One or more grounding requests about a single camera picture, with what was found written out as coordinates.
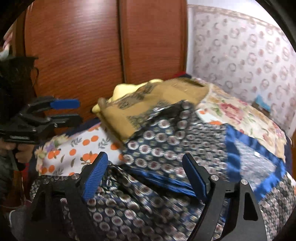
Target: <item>blue satin fabric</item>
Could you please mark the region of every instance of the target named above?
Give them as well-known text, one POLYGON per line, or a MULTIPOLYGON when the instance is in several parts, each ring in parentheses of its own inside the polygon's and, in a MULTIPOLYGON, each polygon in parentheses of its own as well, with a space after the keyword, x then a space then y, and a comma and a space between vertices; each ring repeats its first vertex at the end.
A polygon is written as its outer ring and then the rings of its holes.
POLYGON ((164 177, 155 173, 140 171, 136 169, 129 169, 129 173, 144 177, 151 183, 163 188, 167 188, 170 191, 183 193, 195 197, 195 193, 189 183, 177 181, 172 178, 164 177))
POLYGON ((240 154, 236 148, 234 142, 239 140, 246 146, 252 148, 254 151, 258 152, 260 155, 269 159, 275 166, 276 170, 269 177, 263 180, 259 186, 254 190, 255 197, 259 202, 267 193, 269 193, 272 188, 274 188, 284 174, 287 172, 286 166, 282 159, 276 157, 270 151, 268 151, 264 146, 262 146, 257 139, 249 137, 236 129, 231 125, 227 127, 227 133, 225 137, 225 144, 228 152, 228 165, 227 173, 229 176, 229 181, 238 182, 241 179, 240 175, 240 154))

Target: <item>blue patterned fabric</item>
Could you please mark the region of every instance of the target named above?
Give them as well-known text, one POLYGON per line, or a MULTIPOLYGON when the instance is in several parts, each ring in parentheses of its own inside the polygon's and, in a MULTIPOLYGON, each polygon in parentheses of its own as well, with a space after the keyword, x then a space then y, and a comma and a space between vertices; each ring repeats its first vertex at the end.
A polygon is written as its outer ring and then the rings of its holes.
POLYGON ((126 163, 121 168, 161 187, 195 196, 182 157, 190 153, 210 174, 226 180, 226 128, 226 124, 203 123, 188 102, 162 108, 126 142, 126 163))
MULTIPOLYGON (((223 180, 246 178, 258 200, 268 241, 295 207, 295 193, 283 161, 230 125, 203 123, 188 102, 155 108, 148 122, 125 143, 125 164, 110 165, 94 198, 87 202, 98 235, 106 240, 187 240, 203 205, 182 167, 190 153, 223 180)), ((56 181, 62 177, 50 177, 56 181)), ((33 198, 41 176, 32 185, 33 198)), ((61 200, 70 237, 76 238, 67 201, 61 200)), ((221 217, 227 210, 223 204, 221 217)), ((213 238, 220 237, 219 219, 213 238)))

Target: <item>wardrobe door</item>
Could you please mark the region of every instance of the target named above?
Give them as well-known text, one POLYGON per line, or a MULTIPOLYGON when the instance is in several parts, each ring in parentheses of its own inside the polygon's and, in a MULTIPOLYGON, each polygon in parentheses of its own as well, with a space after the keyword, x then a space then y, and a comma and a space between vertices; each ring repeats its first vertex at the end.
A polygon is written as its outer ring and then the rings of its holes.
POLYGON ((84 120, 123 83, 116 0, 36 0, 25 20, 27 56, 37 56, 37 96, 78 98, 84 120))
POLYGON ((186 0, 120 0, 125 81, 169 79, 185 71, 186 0))

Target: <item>human hand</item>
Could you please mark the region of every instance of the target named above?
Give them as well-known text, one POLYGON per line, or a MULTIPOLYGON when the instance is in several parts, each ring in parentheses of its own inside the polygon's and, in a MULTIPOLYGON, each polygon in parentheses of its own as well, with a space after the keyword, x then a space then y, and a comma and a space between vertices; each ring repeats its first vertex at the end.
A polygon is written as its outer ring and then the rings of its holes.
MULTIPOLYGON (((13 150, 16 148, 15 143, 8 143, 0 139, 0 155, 6 156, 8 150, 13 150)), ((15 158, 20 163, 28 163, 33 155, 33 149, 34 145, 29 144, 19 144, 17 146, 17 149, 19 150, 18 153, 16 153, 15 158)))

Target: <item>metal screw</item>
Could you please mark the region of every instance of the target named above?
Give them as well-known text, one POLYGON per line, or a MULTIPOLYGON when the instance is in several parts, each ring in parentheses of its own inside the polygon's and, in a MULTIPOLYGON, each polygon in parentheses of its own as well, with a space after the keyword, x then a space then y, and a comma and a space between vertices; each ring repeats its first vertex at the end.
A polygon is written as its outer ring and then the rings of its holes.
POLYGON ((43 184, 47 184, 47 183, 49 183, 49 180, 48 180, 47 178, 45 178, 45 179, 43 180, 43 184))
POLYGON ((244 185, 247 185, 248 181, 246 179, 241 179, 241 183, 244 184, 244 185))
POLYGON ((76 180, 76 179, 79 178, 79 174, 78 174, 78 173, 74 173, 74 174, 71 176, 71 178, 72 178, 73 180, 76 180))
POLYGON ((212 175, 211 176, 211 179, 214 180, 214 181, 218 181, 219 180, 219 177, 217 175, 212 175))

